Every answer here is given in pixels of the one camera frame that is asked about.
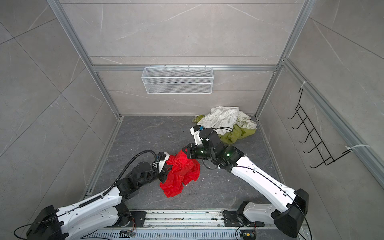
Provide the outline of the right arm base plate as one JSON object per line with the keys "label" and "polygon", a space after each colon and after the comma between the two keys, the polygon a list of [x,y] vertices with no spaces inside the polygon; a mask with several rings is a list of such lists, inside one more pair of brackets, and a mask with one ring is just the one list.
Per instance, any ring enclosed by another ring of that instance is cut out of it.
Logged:
{"label": "right arm base plate", "polygon": [[224,210],[222,212],[224,217],[225,227],[264,227],[263,222],[250,222],[243,215],[237,214],[236,211]]}

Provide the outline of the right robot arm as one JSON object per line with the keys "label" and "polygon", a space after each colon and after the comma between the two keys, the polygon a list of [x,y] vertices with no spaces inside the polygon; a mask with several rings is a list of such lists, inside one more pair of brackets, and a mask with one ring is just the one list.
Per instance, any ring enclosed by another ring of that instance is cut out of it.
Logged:
{"label": "right robot arm", "polygon": [[224,144],[213,128],[205,129],[196,125],[190,132],[194,142],[183,148],[187,158],[209,160],[218,168],[247,182],[270,201],[270,204],[262,207],[244,201],[236,213],[243,226],[262,222],[275,225],[290,238],[299,236],[309,209],[309,194],[305,190],[294,190],[271,177],[242,151]]}

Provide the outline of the red cloth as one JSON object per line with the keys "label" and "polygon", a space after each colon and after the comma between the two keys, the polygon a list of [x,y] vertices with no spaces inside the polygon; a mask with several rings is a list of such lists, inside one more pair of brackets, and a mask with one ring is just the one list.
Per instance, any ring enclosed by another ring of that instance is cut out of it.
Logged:
{"label": "red cloth", "polygon": [[168,173],[165,183],[159,186],[167,198],[175,197],[180,194],[187,184],[191,181],[197,181],[200,176],[201,166],[196,159],[188,159],[183,151],[175,156],[170,156],[166,164],[172,166]]}

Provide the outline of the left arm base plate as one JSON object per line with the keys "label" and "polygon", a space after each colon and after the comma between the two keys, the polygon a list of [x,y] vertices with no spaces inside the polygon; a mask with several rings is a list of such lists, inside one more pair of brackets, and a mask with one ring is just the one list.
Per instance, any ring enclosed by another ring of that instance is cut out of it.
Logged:
{"label": "left arm base plate", "polygon": [[131,212],[131,216],[129,218],[129,222],[127,224],[127,228],[133,228],[135,224],[135,228],[143,228],[146,220],[147,212],[145,211],[133,211]]}

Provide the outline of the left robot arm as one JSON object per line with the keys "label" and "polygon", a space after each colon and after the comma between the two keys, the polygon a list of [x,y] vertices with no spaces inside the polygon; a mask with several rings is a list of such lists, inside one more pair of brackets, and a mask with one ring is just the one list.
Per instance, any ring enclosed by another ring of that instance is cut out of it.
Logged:
{"label": "left robot arm", "polygon": [[48,206],[28,229],[27,239],[74,240],[104,227],[126,226],[132,215],[125,202],[148,183],[164,183],[171,169],[165,163],[140,162],[110,191],[59,209]]}

